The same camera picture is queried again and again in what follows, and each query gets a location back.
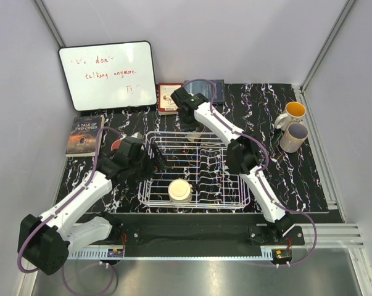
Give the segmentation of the matte pink cup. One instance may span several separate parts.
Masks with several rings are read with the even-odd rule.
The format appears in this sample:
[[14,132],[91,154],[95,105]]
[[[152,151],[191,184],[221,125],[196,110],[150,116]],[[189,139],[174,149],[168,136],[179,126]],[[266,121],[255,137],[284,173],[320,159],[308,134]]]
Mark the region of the matte pink cup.
[[117,140],[115,140],[115,141],[112,143],[112,145],[111,145],[111,147],[110,147],[110,150],[111,150],[111,151],[115,151],[115,150],[117,150],[117,149],[120,147],[121,143],[122,143],[122,139],[117,139]]

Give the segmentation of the white patterned mug orange inside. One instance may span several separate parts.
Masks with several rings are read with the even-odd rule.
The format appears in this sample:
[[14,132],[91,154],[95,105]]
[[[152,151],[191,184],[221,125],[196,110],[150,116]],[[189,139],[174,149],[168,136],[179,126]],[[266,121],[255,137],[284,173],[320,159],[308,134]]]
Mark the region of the white patterned mug orange inside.
[[276,118],[274,127],[285,131],[291,123],[300,123],[305,114],[306,108],[304,105],[299,102],[289,102],[286,104],[282,114]]

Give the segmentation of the iridescent pink mug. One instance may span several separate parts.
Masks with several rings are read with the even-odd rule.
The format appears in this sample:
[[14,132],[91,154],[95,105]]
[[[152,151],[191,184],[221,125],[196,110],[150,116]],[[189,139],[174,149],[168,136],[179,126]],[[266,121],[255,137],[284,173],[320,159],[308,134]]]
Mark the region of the iridescent pink mug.
[[308,128],[302,123],[291,123],[282,135],[279,146],[287,153],[296,152],[308,137]]

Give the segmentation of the cream cup with wood band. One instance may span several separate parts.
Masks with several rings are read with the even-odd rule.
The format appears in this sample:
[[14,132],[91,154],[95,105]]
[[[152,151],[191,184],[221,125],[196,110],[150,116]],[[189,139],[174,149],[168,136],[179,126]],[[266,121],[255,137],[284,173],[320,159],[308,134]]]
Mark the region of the cream cup with wood band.
[[203,135],[204,135],[204,132],[203,131],[194,131],[192,133],[188,133],[186,135],[186,139],[189,142],[200,142],[201,141],[201,137]]

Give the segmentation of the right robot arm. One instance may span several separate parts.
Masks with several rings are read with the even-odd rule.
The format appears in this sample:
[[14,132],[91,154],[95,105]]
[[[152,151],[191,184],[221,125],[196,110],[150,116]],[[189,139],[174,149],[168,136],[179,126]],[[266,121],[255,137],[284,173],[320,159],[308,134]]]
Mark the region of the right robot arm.
[[257,152],[261,149],[265,154],[265,160],[268,161],[265,148],[250,133],[220,114],[202,94],[192,95],[180,87],[170,97],[178,107],[179,117],[185,130],[191,131],[199,125],[204,125],[226,146],[225,165],[231,174],[241,177],[260,205],[269,227],[269,239],[274,244],[285,243],[291,236],[294,222],[263,173],[267,165],[259,162]]

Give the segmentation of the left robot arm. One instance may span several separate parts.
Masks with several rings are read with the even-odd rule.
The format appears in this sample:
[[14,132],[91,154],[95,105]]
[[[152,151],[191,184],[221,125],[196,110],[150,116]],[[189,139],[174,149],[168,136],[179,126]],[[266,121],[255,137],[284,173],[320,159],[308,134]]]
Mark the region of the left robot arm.
[[49,210],[27,215],[20,224],[17,264],[19,270],[26,259],[37,271],[56,273],[73,252],[93,242],[115,244],[123,239],[122,222],[107,212],[93,216],[83,224],[76,222],[101,197],[117,185],[137,186],[156,173],[170,168],[157,144],[145,147],[142,140],[127,136],[110,157],[100,158],[87,178]]

